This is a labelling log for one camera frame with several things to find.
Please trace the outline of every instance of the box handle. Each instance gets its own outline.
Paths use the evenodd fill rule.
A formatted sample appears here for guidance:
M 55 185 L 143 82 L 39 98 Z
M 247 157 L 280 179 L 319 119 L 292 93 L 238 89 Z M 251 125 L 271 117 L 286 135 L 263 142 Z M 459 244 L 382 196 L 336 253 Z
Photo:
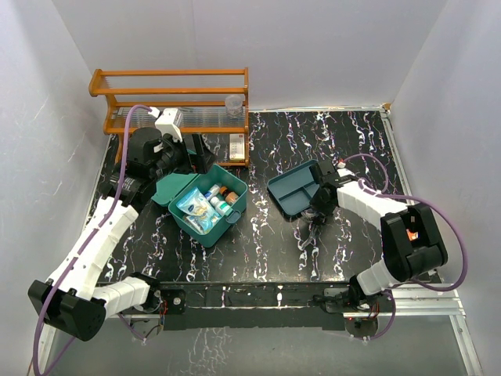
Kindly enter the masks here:
M 241 216 L 242 213 L 240 213 L 238 210 L 233 210 L 232 214 L 226 217 L 226 222 L 229 223 L 230 225 L 234 225 L 236 221 L 240 219 Z

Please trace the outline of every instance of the white backdrop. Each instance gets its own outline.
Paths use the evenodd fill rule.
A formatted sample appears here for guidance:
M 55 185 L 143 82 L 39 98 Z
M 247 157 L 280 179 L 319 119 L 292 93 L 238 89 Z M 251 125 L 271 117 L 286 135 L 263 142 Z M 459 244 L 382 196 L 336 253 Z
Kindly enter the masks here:
M 53 0 L 89 69 L 250 69 L 250 106 L 392 102 L 445 0 Z
M 49 0 L 0 2 L 0 374 L 26 374 L 27 297 L 77 240 L 103 158 L 103 102 Z
M 416 195 L 436 202 L 463 232 L 469 274 L 460 288 L 485 374 L 499 374 L 501 327 L 501 3 L 450 1 L 402 90 L 391 121 Z M 448 243 L 456 280 L 460 258 Z

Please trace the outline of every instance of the marble tabletop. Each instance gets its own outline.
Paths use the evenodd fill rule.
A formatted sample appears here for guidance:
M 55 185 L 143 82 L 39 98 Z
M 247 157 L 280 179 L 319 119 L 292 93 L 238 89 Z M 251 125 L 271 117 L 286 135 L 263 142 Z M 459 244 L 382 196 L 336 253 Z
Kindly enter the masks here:
M 207 138 L 219 160 L 227 158 L 227 139 Z M 116 150 L 112 137 L 100 181 L 109 178 Z M 179 283 L 346 281 L 380 259 L 377 230 L 337 209 L 313 244 L 301 251 L 298 245 L 308 237 L 309 224 L 284 217 L 266 184 L 311 159 L 338 161 L 357 153 L 378 157 L 390 177 L 389 191 L 402 192 L 379 111 L 251 113 L 250 167 L 229 169 L 248 185 L 240 221 L 214 247 L 205 248 L 181 231 L 165 208 L 150 202 L 120 240 L 99 282 L 116 282 L 138 271 Z M 384 175 L 371 160 L 358 159 L 348 167 L 383 186 Z

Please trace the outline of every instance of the green container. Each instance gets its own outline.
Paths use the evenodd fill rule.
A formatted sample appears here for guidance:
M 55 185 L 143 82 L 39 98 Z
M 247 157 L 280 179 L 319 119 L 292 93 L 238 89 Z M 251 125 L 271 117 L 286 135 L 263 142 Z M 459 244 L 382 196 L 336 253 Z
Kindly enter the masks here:
M 226 212 L 209 233 L 200 235 L 183 220 L 182 217 L 185 213 L 179 210 L 176 204 L 195 186 L 198 187 L 202 194 L 205 194 L 216 183 L 227 186 L 229 190 L 238 194 L 239 197 L 235 204 L 232 205 L 232 210 Z M 215 164 L 205 175 L 170 174 L 165 176 L 157 183 L 157 193 L 153 196 L 153 200 L 161 206 L 168 206 L 169 212 L 178 226 L 193 239 L 204 247 L 212 247 L 222 234 L 240 219 L 247 208 L 247 184 Z

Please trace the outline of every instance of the blue and white package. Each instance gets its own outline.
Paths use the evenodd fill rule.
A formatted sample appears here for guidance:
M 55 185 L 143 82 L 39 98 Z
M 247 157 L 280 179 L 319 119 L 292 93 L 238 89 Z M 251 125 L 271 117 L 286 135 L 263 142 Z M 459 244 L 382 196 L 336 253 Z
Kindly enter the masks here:
M 193 223 L 189 223 L 192 227 L 196 227 L 198 232 L 201 231 L 203 235 L 211 231 L 221 218 L 197 187 L 190 190 L 178 201 L 176 206 L 189 216 L 190 222 L 195 221 L 200 225 L 194 226 Z

